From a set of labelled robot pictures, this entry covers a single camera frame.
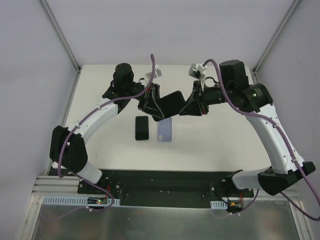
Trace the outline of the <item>lilac phone case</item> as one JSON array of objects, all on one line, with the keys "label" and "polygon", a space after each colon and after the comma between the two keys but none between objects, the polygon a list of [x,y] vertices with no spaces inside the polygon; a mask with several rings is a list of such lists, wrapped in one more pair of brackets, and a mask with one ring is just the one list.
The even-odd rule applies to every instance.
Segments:
[{"label": "lilac phone case", "polygon": [[157,123],[157,140],[161,143],[172,141],[172,118],[166,118]]}]

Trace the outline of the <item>black smartphone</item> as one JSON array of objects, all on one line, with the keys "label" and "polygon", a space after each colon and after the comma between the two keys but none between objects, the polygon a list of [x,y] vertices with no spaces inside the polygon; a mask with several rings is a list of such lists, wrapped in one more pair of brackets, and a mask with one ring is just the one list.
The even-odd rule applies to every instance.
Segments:
[{"label": "black smartphone", "polygon": [[149,117],[135,117],[135,140],[147,141],[149,139]]}]

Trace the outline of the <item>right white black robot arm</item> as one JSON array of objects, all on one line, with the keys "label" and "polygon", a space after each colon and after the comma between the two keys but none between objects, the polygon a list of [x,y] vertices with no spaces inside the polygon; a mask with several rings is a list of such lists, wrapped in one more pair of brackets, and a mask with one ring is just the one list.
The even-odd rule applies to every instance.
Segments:
[{"label": "right white black robot arm", "polygon": [[244,63],[237,59],[220,64],[214,62],[218,81],[209,87],[206,86],[209,62],[191,65],[188,74],[195,80],[179,115],[202,116],[209,112],[210,105],[228,103],[252,125],[270,160],[270,167],[234,171],[226,182],[238,190],[256,188],[275,196],[313,173],[314,163],[305,161],[294,148],[267,88],[261,83],[249,83]]}]

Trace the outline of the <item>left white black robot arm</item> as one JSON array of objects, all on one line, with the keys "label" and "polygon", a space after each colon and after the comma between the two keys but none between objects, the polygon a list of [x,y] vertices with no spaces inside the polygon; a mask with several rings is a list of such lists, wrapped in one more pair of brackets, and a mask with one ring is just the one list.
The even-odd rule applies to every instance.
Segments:
[{"label": "left white black robot arm", "polygon": [[134,81],[132,67],[120,63],[115,67],[109,88],[99,102],[84,117],[69,126],[56,126],[52,131],[49,157],[57,163],[57,175],[63,178],[62,168],[93,184],[103,176],[101,170],[88,160],[86,144],[107,121],[118,115],[132,99],[141,100],[151,91],[153,80],[161,76],[156,63],[145,74],[145,83]]}]

